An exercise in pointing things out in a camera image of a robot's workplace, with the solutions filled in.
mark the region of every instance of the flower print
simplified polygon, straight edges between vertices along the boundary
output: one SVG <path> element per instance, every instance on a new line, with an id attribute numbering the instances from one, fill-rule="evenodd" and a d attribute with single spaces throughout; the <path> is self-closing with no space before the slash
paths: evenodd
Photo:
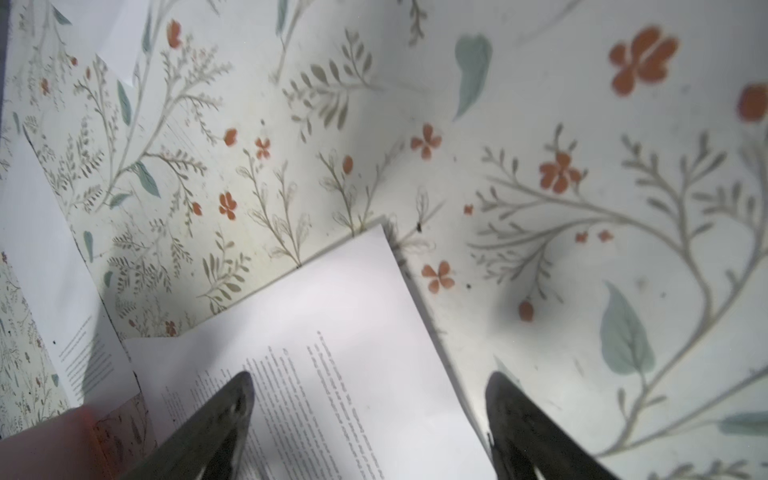
<path id="1" fill-rule="evenodd" d="M 232 145 L 235 145 L 235 142 L 237 142 L 237 129 L 230 128 L 224 133 L 224 143 L 228 147 L 231 147 Z"/>
<path id="2" fill-rule="evenodd" d="M 221 205 L 219 206 L 219 211 L 222 215 L 227 215 L 227 218 L 230 220 L 235 219 L 235 212 L 234 210 L 237 208 L 237 202 L 232 199 L 232 194 L 229 192 L 226 192 L 225 194 L 219 195 L 219 202 Z"/>
<path id="3" fill-rule="evenodd" d="M 442 143 L 442 137 L 432 136 L 433 133 L 434 131 L 432 129 L 432 125 L 424 124 L 424 127 L 422 128 L 422 134 L 424 135 L 424 138 L 411 138 L 411 149 L 418 150 L 421 148 L 423 160 L 429 160 L 432 158 L 432 149 L 440 147 L 440 144 Z"/>
<path id="4" fill-rule="evenodd" d="M 608 230 L 603 230 L 600 233 L 598 233 L 598 238 L 600 239 L 601 242 L 605 243 L 613 240 L 614 236 Z"/>
<path id="5" fill-rule="evenodd" d="M 451 266 L 445 260 L 440 262 L 440 266 L 437 269 L 437 273 L 435 273 L 435 270 L 429 265 L 425 265 L 424 268 L 422 268 L 423 277 L 434 278 L 433 281 L 429 282 L 429 291 L 432 293 L 437 293 L 438 291 L 440 291 L 441 285 L 444 288 L 451 288 L 456 284 L 456 282 L 454 282 L 452 278 L 448 277 L 450 273 L 451 273 Z"/>
<path id="6" fill-rule="evenodd" d="M 352 168 L 354 164 L 355 163 L 353 162 L 352 157 L 350 157 L 349 155 L 344 157 L 344 161 L 341 163 L 341 169 L 345 175 L 349 175 L 352 173 Z"/>
<path id="7" fill-rule="evenodd" d="M 541 164 L 538 171 L 541 172 L 541 188 L 549 190 L 552 187 L 556 194 L 565 192 L 570 183 L 578 184 L 581 181 L 581 172 L 571 168 L 571 155 L 564 151 L 556 151 L 554 162 Z"/>
<path id="8" fill-rule="evenodd" d="M 741 91 L 737 112 L 742 121 L 761 121 L 768 111 L 768 84 L 748 84 Z"/>
<path id="9" fill-rule="evenodd" d="M 533 322 L 533 305 L 525 300 L 518 305 L 518 314 L 523 322 Z"/>
<path id="10" fill-rule="evenodd" d="M 168 24 L 166 33 L 168 35 L 168 44 L 170 47 L 179 48 L 179 46 L 181 46 L 181 40 L 179 40 L 179 36 L 181 35 L 181 24 L 175 20 L 171 20 Z"/>
<path id="11" fill-rule="evenodd" d="M 256 158 L 259 160 L 268 159 L 270 157 L 270 139 L 266 138 L 264 141 L 261 141 L 260 138 L 256 139 Z"/>
<path id="12" fill-rule="evenodd" d="M 654 25 L 635 35 L 628 55 L 625 43 L 614 45 L 608 58 L 620 68 L 611 82 L 616 94 L 625 97 L 632 93 L 635 78 L 649 84 L 664 80 L 667 77 L 667 61 L 677 51 L 677 45 L 675 37 L 662 38 L 661 29 Z"/>

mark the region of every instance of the sheet of paper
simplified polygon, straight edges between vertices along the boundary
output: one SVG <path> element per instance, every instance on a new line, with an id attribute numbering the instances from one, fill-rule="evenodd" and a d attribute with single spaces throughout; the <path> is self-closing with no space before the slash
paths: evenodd
<path id="1" fill-rule="evenodd" d="M 380 227 L 179 338 L 126 347 L 159 442 L 251 373 L 240 478 L 496 478 Z"/>
<path id="2" fill-rule="evenodd" d="M 139 393 L 131 364 L 29 143 L 15 142 L 0 198 L 8 256 L 71 407 L 97 418 Z"/>
<path id="3" fill-rule="evenodd" d="M 51 0 L 101 60 L 127 86 L 147 24 L 149 0 Z"/>

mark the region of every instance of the floral patterned surface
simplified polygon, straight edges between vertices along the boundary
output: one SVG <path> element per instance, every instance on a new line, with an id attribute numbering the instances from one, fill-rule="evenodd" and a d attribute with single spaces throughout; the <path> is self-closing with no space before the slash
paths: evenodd
<path id="1" fill-rule="evenodd" d="M 481 430 L 501 369 L 623 478 L 765 478 L 765 18 L 155 0 L 131 87 L 18 0 L 0 177 L 26 129 L 122 339 L 383 223 Z M 0 276 L 5 436 L 66 404 Z M 118 471 L 155 445 L 141 398 L 99 435 Z"/>

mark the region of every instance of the orange flower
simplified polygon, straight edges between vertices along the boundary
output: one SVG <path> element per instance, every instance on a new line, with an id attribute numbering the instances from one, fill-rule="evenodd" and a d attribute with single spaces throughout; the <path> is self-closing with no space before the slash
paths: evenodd
<path id="1" fill-rule="evenodd" d="M 256 151 L 256 158 L 261 160 L 262 158 L 267 159 L 270 157 L 270 139 L 269 138 L 265 139 L 264 142 L 262 142 L 260 138 L 257 138 L 256 146 L 258 147 Z"/>
<path id="2" fill-rule="evenodd" d="M 430 158 L 432 158 L 432 149 L 439 147 L 440 144 L 442 143 L 442 137 L 432 136 L 433 130 L 432 130 L 432 125 L 430 124 L 424 124 L 422 133 L 424 134 L 424 139 L 421 139 L 419 137 L 411 138 L 411 149 L 417 150 L 421 148 L 422 159 L 429 160 Z"/>
<path id="3" fill-rule="evenodd" d="M 531 305 L 531 302 L 528 302 L 527 300 L 520 302 L 520 305 L 518 306 L 518 314 L 520 315 L 520 320 L 523 322 L 533 322 L 533 305 Z"/>
<path id="4" fill-rule="evenodd" d="M 748 84 L 741 91 L 737 106 L 742 121 L 761 121 L 768 111 L 768 85 Z"/>
<path id="5" fill-rule="evenodd" d="M 538 171 L 542 174 L 541 188 L 548 190 L 554 182 L 552 191 L 556 194 L 562 194 L 568 189 L 569 179 L 574 184 L 578 184 L 581 181 L 581 172 L 571 168 L 571 155 L 564 151 L 555 153 L 554 163 L 543 163 L 538 168 Z"/>
<path id="6" fill-rule="evenodd" d="M 181 35 L 181 24 L 175 20 L 171 20 L 168 24 L 166 33 L 168 35 L 168 44 L 170 47 L 179 48 L 181 45 L 181 40 L 179 40 L 179 35 Z"/>
<path id="7" fill-rule="evenodd" d="M 634 79 L 649 84 L 658 83 L 667 77 L 667 61 L 677 51 L 677 39 L 661 39 L 657 26 L 646 27 L 635 35 L 629 47 L 620 41 L 611 49 L 608 58 L 620 68 L 611 85 L 616 94 L 625 97 L 634 90 Z"/>
<path id="8" fill-rule="evenodd" d="M 603 230 L 600 233 L 598 233 L 598 238 L 600 239 L 601 242 L 605 243 L 610 240 L 613 240 L 614 236 L 608 230 Z"/>
<path id="9" fill-rule="evenodd" d="M 424 268 L 422 268 L 422 276 L 434 278 L 433 281 L 429 282 L 429 291 L 432 293 L 437 293 L 440 290 L 441 285 L 445 288 L 451 288 L 456 284 L 452 278 L 448 278 L 450 273 L 451 266 L 448 265 L 448 262 L 445 260 L 440 262 L 437 273 L 435 273 L 434 269 L 429 265 L 425 265 Z"/>
<path id="10" fill-rule="evenodd" d="M 226 192 L 225 194 L 219 195 L 219 202 L 221 203 L 219 212 L 221 212 L 222 215 L 227 215 L 227 218 L 230 220 L 234 220 L 234 210 L 237 208 L 237 202 L 232 199 L 232 194 Z"/>
<path id="11" fill-rule="evenodd" d="M 235 142 L 237 141 L 237 129 L 236 128 L 230 128 L 224 133 L 224 143 L 231 147 L 232 145 L 235 145 Z"/>
<path id="12" fill-rule="evenodd" d="M 341 169 L 344 171 L 345 175 L 349 175 L 352 173 L 352 167 L 354 165 L 354 162 L 352 161 L 352 157 L 347 155 L 344 157 L 344 161 L 341 163 Z"/>

